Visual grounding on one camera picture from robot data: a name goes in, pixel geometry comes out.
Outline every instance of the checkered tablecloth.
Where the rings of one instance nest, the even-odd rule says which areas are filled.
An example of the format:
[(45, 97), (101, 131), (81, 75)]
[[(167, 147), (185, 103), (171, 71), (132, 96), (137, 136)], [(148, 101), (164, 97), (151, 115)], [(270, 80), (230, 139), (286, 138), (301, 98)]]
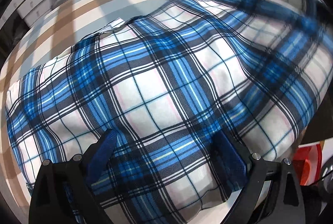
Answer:
[(30, 195), (10, 148), (5, 103), (8, 88), (31, 68), (46, 63), (107, 23), (146, 15), (168, 0), (70, 0), (32, 28), (11, 52), (0, 75), (0, 191), (15, 215), (27, 223)]

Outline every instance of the silver bolt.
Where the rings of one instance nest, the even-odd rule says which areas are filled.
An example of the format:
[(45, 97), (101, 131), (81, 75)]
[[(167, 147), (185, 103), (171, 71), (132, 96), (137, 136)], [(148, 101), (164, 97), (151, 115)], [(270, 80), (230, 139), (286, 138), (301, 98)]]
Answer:
[(255, 159), (255, 160), (259, 160), (261, 158), (261, 156), (258, 153), (253, 153), (252, 158)]
[(288, 158), (285, 158), (283, 161), (284, 161), (287, 165), (290, 165), (290, 164), (291, 164), (291, 161), (290, 161)]
[(50, 160), (49, 160), (49, 159), (45, 159), (45, 160), (42, 162), (43, 166), (47, 166), (49, 163), (50, 163)]
[(80, 161), (82, 159), (82, 154), (76, 154), (73, 156), (74, 161)]

